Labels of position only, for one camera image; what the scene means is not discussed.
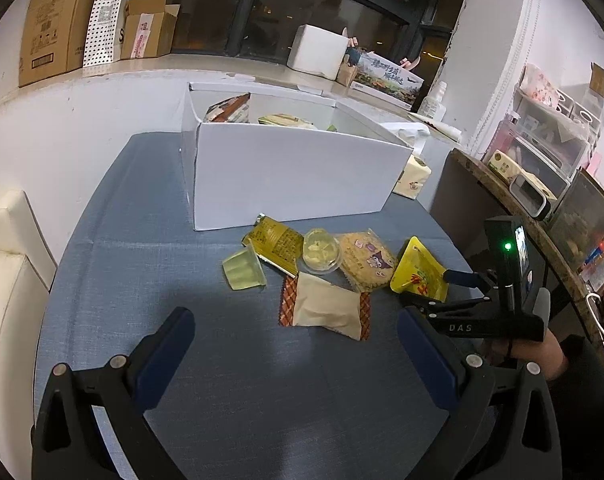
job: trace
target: white box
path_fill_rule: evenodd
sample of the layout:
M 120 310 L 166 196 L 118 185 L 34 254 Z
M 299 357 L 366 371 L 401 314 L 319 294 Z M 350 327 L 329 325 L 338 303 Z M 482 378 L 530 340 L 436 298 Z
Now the white box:
M 211 105 L 251 92 L 249 124 L 204 123 Z M 257 124 L 291 114 L 320 130 Z M 333 124 L 338 132 L 325 129 Z M 195 230 L 380 211 L 412 153 L 345 103 L 254 82 L 197 82 L 186 92 L 181 159 Z
M 331 81 L 338 76 L 349 38 L 312 25 L 300 25 L 288 55 L 287 66 Z

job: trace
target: hand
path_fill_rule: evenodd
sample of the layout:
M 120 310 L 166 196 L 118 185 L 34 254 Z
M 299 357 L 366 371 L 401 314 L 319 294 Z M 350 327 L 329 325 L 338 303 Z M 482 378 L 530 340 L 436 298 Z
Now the hand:
M 508 352 L 508 340 L 493 340 L 490 348 L 496 354 L 506 356 Z M 544 341 L 541 343 L 515 339 L 510 355 L 517 359 L 534 361 L 539 364 L 547 381 L 558 378 L 568 367 L 568 359 L 564 355 L 557 338 L 550 330 L 546 331 Z

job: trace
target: window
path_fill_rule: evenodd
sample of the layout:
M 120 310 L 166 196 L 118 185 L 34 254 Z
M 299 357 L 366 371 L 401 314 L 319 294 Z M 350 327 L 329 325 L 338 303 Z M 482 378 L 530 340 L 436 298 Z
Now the window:
M 428 89 L 445 57 L 463 1 L 168 0 L 181 5 L 172 52 L 285 63 L 300 25 L 308 23 L 337 34 L 346 27 L 360 46 L 394 62 L 424 52 L 415 72 Z
M 346 27 L 360 45 L 388 56 L 400 24 L 353 0 L 255 0 L 241 55 L 285 63 L 295 33 L 305 23 L 341 34 Z

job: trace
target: yellow tissue package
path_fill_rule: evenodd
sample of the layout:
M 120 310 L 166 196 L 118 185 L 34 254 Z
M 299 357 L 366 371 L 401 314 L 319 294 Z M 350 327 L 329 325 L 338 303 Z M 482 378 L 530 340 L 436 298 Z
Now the yellow tissue package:
M 422 245 L 418 237 L 409 240 L 397 270 L 391 279 L 394 292 L 413 292 L 437 301 L 447 298 L 448 283 L 444 281 L 446 269 Z

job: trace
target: white chair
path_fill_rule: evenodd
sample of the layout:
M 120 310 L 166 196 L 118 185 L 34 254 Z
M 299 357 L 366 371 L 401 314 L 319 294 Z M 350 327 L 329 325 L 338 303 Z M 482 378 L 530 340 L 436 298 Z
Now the white chair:
M 33 375 L 56 272 L 23 191 L 0 191 L 0 460 L 31 478 Z

